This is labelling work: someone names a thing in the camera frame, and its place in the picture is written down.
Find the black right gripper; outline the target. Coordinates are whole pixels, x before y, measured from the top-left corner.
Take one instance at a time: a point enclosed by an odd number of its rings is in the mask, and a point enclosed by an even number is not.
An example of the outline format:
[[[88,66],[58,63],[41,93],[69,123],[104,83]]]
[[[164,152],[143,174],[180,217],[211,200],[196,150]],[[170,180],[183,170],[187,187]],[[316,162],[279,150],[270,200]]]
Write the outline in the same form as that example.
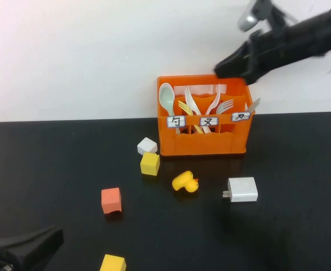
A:
[[[251,85],[269,71],[294,63],[295,53],[289,47],[293,28],[287,25],[266,33],[261,30],[252,33],[247,42],[214,67],[216,76],[241,77]]]

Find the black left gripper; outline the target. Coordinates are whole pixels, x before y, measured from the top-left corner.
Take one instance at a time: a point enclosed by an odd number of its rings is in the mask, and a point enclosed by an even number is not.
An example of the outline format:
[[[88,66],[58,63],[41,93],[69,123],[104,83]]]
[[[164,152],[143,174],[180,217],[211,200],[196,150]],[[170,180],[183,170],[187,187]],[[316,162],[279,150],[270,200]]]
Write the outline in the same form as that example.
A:
[[[58,226],[14,238],[0,238],[0,270],[44,268],[63,243],[63,229]]]

